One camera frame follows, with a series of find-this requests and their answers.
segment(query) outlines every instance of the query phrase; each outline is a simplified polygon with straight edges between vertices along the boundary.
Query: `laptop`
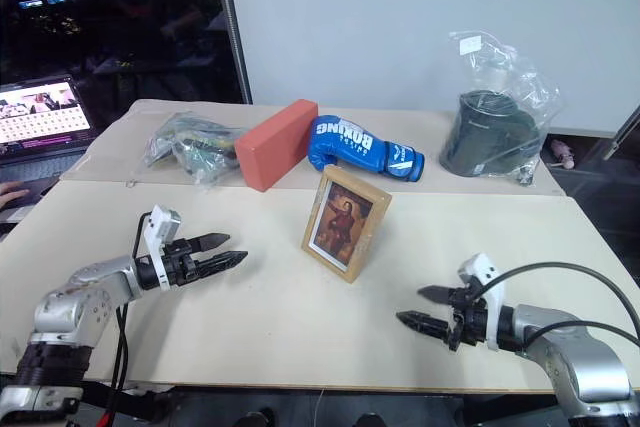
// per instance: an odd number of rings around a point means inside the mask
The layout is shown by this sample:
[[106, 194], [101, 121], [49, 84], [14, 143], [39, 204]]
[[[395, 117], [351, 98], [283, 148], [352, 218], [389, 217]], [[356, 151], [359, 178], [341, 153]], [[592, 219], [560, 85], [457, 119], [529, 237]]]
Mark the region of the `laptop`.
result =
[[30, 190], [6, 208], [38, 202], [96, 137], [71, 77], [0, 86], [0, 182]]

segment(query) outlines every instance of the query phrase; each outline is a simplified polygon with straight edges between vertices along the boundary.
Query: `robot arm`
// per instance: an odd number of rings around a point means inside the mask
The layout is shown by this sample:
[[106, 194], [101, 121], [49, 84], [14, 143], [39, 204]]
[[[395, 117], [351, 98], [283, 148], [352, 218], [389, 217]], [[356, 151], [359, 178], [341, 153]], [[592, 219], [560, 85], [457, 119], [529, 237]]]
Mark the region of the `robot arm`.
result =
[[144, 231], [149, 255], [84, 267], [44, 297], [36, 308], [34, 331], [18, 364], [15, 385], [0, 395], [0, 423], [64, 425], [65, 417], [78, 408], [91, 351], [117, 307], [155, 287], [182, 286], [235, 267], [247, 255], [225, 252], [202, 262], [193, 260], [191, 254], [214, 249], [229, 236], [174, 241], [179, 223], [177, 213], [156, 206]]
[[497, 276], [484, 254], [463, 264], [458, 274], [466, 287], [429, 286], [419, 291], [433, 302], [454, 308], [453, 328], [416, 311], [399, 312], [397, 317], [417, 332], [442, 339], [454, 351], [461, 342], [475, 346], [493, 338], [498, 348], [537, 363], [551, 380], [558, 404], [572, 426], [640, 426], [640, 406], [622, 362], [608, 345], [589, 335], [586, 327], [554, 329], [527, 342], [541, 328], [577, 317], [529, 305], [504, 306], [502, 292], [469, 303], [475, 292]]

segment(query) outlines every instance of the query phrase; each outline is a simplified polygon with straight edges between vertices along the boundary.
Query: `white table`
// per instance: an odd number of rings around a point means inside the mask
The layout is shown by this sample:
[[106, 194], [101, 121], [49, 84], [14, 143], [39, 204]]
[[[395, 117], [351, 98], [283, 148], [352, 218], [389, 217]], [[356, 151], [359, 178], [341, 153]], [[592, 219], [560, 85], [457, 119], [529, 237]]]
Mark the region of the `white table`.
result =
[[[502, 270], [559, 260], [609, 276], [640, 307], [640, 291], [575, 201], [561, 196], [394, 193], [370, 261], [352, 285], [300, 249], [312, 189], [204, 190], [188, 185], [63, 181], [0, 244], [0, 369], [12, 372], [40, 298], [78, 268], [129, 252], [137, 218], [154, 203], [177, 210], [180, 237], [232, 235], [248, 250], [235, 269], [132, 304], [131, 380], [225, 386], [402, 391], [540, 392], [542, 370], [507, 352], [461, 346], [403, 326], [395, 312], [449, 309], [416, 295], [461, 285], [456, 269], [485, 251]], [[506, 303], [572, 312], [632, 332], [615, 297], [590, 277], [548, 270], [507, 284]], [[110, 377], [111, 322], [89, 378]], [[640, 387], [637, 348], [595, 332]]]
[[[282, 107], [138, 100], [124, 117], [96, 139], [86, 155], [67, 172], [67, 180], [138, 181], [162, 184], [191, 184], [192, 179], [176, 162], [147, 168], [143, 162], [147, 140], [175, 112], [193, 111], [229, 127], [253, 127]], [[419, 182], [399, 182], [341, 163], [367, 182], [390, 192], [470, 192], [514, 195], [564, 195], [544, 165], [539, 165], [534, 184], [524, 187], [505, 178], [465, 178], [446, 171], [438, 162], [453, 115], [445, 112], [408, 110], [365, 110], [320, 108], [320, 114], [334, 114], [359, 123], [384, 140], [405, 143], [422, 152], [426, 163]], [[275, 188], [316, 189], [318, 172], [305, 159], [283, 177]], [[240, 172], [225, 178], [222, 185], [244, 186]]]

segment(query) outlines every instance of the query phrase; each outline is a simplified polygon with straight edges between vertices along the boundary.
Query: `white wall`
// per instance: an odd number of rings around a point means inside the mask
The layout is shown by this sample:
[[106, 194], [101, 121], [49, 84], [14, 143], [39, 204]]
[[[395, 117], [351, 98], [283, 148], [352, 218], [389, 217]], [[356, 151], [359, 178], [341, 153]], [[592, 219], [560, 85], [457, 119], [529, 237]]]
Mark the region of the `white wall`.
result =
[[253, 100], [456, 109], [447, 34], [485, 30], [561, 88], [555, 129], [613, 133], [640, 103], [640, 0], [235, 0]]

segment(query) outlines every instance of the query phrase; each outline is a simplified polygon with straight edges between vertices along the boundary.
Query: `person's hand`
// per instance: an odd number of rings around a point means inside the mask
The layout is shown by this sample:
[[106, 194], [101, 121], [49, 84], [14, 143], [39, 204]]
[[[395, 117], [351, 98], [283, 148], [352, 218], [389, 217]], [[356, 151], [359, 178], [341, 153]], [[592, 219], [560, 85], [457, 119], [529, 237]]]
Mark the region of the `person's hand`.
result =
[[29, 193], [29, 189], [14, 190], [21, 185], [22, 182], [0, 183], [0, 209], [2, 209], [10, 200], [19, 199]]

